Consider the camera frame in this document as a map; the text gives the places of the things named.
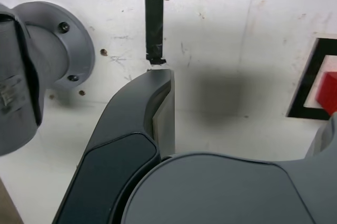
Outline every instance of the scratch mark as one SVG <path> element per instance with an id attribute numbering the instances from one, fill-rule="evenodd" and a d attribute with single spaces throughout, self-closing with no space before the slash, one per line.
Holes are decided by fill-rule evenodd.
<path id="1" fill-rule="evenodd" d="M 244 41 L 245 41 L 245 38 L 246 38 L 248 20 L 249 20 L 249 14 L 251 12 L 252 2 L 253 2 L 253 0 L 250 0 L 248 10 L 247 10 L 246 23 L 244 24 L 244 29 L 243 29 L 243 34 L 242 34 L 241 44 L 240 44 L 239 63 L 237 64 L 237 71 L 239 71 L 239 67 L 240 67 L 240 64 L 242 62 L 242 55 L 243 55 L 243 52 L 244 52 Z"/>
<path id="2" fill-rule="evenodd" d="M 190 54 L 189 63 L 187 64 L 187 67 L 190 66 L 191 60 L 192 60 L 192 54 Z"/>
<path id="3" fill-rule="evenodd" d="M 124 58 L 123 56 L 110 56 L 110 61 L 118 63 L 122 68 L 125 68 L 123 63 L 121 63 L 121 61 L 126 61 L 126 58 Z"/>
<path id="4" fill-rule="evenodd" d="M 128 74 L 128 76 L 124 76 L 123 78 L 128 80 L 128 81 L 132 81 L 132 77 L 131 77 L 130 73 Z"/>
<path id="5" fill-rule="evenodd" d="M 181 45 L 181 52 L 183 53 L 183 55 L 185 55 L 185 49 L 184 49 L 183 43 L 181 42 L 180 45 Z"/>
<path id="6" fill-rule="evenodd" d="M 205 19 L 205 16 L 199 13 L 199 17 L 201 17 L 203 20 Z"/>
<path id="7" fill-rule="evenodd" d="M 115 40 L 128 40 L 128 35 L 127 36 L 115 36 L 112 38 Z"/>
<path id="8" fill-rule="evenodd" d="M 298 20 L 302 20 L 306 17 L 306 13 L 303 13 L 301 16 L 298 17 Z"/>
<path id="9" fill-rule="evenodd" d="M 327 27 L 328 27 L 328 24 L 330 22 L 332 18 L 332 12 L 329 12 L 328 16 L 326 17 L 326 19 L 323 21 L 323 31 L 325 32 Z"/>

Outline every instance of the dark gray panel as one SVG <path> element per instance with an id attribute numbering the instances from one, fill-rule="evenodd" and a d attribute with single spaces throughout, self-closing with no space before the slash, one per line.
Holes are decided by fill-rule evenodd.
<path id="1" fill-rule="evenodd" d="M 122 223 L 313 222 L 279 167 L 197 153 L 153 169 L 133 191 Z"/>
<path id="2" fill-rule="evenodd" d="M 119 210 L 116 203 L 121 200 L 126 203 L 127 198 L 120 197 L 130 195 L 135 186 L 130 181 L 137 183 L 144 172 L 159 162 L 156 146 L 141 134 L 132 134 L 90 151 L 83 158 L 54 223 L 107 223 Z"/>
<path id="3" fill-rule="evenodd" d="M 337 113 L 329 119 L 322 137 L 330 145 L 302 160 L 277 162 L 290 176 L 316 223 L 337 223 Z"/>
<path id="4" fill-rule="evenodd" d="M 0 19 L 0 155 L 25 145 L 37 129 L 15 21 Z"/>
<path id="5" fill-rule="evenodd" d="M 171 70 L 151 70 L 132 80 L 112 97 L 86 151 L 130 132 L 153 137 L 152 118 L 170 92 Z"/>

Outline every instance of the metal surface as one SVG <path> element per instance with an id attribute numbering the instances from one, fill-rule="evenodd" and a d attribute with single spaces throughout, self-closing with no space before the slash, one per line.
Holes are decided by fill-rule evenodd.
<path id="1" fill-rule="evenodd" d="M 90 76 L 95 63 L 94 46 L 83 24 L 73 14 L 48 2 L 24 3 L 17 5 L 13 10 L 28 27 L 35 26 L 49 31 L 59 39 L 65 48 L 66 71 L 60 79 L 48 87 L 71 89 L 83 83 Z M 39 39 L 34 42 L 38 48 L 41 46 L 52 48 Z"/>

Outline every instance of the white wall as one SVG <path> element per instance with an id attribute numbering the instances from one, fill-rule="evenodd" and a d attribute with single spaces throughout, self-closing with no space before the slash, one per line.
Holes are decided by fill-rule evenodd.
<path id="1" fill-rule="evenodd" d="M 0 158 L 0 176 L 26 224 L 51 223 L 106 103 L 151 67 L 144 0 L 39 1 L 59 4 L 84 23 L 96 65 L 72 92 L 73 105 L 50 91 L 36 137 Z M 304 157 L 322 122 L 285 115 L 315 37 L 337 32 L 335 0 L 170 0 L 164 8 L 164 56 L 176 77 L 177 152 Z"/>

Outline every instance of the mounting flange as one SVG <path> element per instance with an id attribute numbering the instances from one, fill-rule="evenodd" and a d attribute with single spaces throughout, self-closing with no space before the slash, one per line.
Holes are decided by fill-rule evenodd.
<path id="1" fill-rule="evenodd" d="M 90 76 L 95 63 L 94 46 L 89 33 L 73 14 L 48 2 L 20 4 L 13 11 L 24 22 L 36 50 L 49 64 L 52 75 L 47 88 L 71 89 Z"/>

